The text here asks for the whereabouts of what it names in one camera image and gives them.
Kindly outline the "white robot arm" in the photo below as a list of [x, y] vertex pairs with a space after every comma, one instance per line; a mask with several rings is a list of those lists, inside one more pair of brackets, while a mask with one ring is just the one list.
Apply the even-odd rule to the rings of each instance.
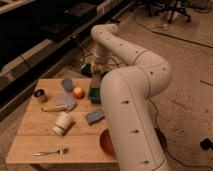
[[120, 171], [171, 171], [148, 112], [147, 100], [164, 91], [171, 79], [170, 64], [161, 56], [117, 36], [114, 24], [96, 25], [96, 64], [110, 53], [125, 63], [101, 81], [105, 113]]

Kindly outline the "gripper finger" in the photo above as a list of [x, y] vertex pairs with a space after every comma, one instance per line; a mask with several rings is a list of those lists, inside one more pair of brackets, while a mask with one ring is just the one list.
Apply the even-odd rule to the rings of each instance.
[[105, 76], [109, 72], [109, 69], [107, 67], [101, 68], [101, 76]]
[[96, 74], [99, 72], [99, 66], [98, 65], [91, 65], [91, 73]]

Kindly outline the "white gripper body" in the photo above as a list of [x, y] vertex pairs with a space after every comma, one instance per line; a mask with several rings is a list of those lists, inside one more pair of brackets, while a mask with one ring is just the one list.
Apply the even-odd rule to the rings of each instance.
[[107, 67], [109, 60], [109, 51], [102, 45], [96, 44], [94, 47], [94, 57], [92, 59], [92, 65], [98, 65], [99, 71], [101, 68]]

